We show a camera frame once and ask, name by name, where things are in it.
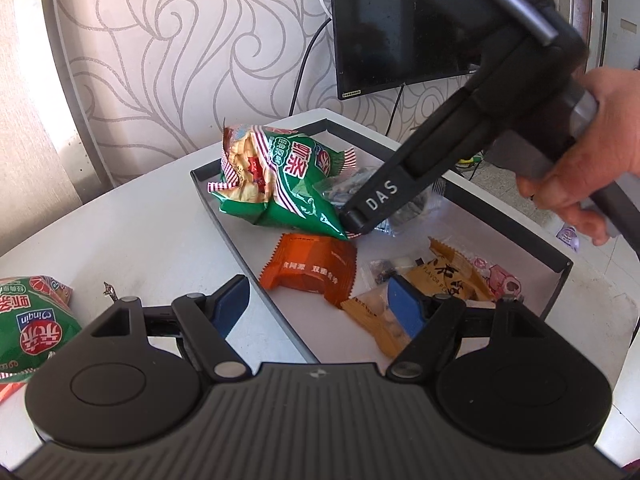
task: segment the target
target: black monitor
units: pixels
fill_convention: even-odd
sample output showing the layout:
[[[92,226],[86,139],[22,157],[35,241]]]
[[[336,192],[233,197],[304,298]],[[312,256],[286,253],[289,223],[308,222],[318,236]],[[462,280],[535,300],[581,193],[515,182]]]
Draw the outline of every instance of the black monitor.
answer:
[[[338,99],[464,75],[479,48],[425,0],[332,0]]]

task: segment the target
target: chip bag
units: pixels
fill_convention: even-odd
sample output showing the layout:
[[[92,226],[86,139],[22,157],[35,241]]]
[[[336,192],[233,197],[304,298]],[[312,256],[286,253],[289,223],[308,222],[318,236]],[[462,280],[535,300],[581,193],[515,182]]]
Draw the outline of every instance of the chip bag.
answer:
[[[223,149],[221,181],[207,185],[220,211],[256,225],[347,239],[314,184],[355,168],[353,148],[334,152],[296,131],[241,125],[224,129]]]
[[[0,383],[17,383],[80,332],[71,289],[49,276],[0,279]]]

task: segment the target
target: patterned wall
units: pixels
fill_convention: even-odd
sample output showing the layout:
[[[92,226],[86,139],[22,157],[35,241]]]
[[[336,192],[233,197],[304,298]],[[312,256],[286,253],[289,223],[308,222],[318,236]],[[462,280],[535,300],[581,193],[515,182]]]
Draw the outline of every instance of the patterned wall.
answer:
[[[318,0],[58,0],[80,99],[118,183],[217,142],[223,122],[287,115],[298,67],[324,21]],[[378,131],[398,90],[338,101],[333,32],[309,57],[297,111],[325,107]],[[404,139],[462,85],[407,87]]]

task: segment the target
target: blue gripper pad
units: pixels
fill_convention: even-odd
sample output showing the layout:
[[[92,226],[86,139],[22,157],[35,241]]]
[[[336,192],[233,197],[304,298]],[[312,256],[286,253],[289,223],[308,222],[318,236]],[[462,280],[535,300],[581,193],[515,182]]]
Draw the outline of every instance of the blue gripper pad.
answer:
[[[389,279],[386,292],[389,309],[412,339],[423,329],[422,306],[428,298],[402,276]]]
[[[249,291],[249,279],[238,274],[207,298],[205,315],[223,338],[229,335],[249,305]]]

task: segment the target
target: human hand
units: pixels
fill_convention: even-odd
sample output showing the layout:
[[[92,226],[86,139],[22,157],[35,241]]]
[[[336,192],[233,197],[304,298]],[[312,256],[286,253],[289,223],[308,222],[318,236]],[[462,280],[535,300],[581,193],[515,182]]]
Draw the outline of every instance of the human hand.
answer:
[[[551,209],[600,246],[609,239],[606,222],[580,202],[623,173],[640,176],[640,72],[598,68],[580,83],[600,104],[593,123],[544,179],[516,181],[522,196],[533,196],[540,209]]]

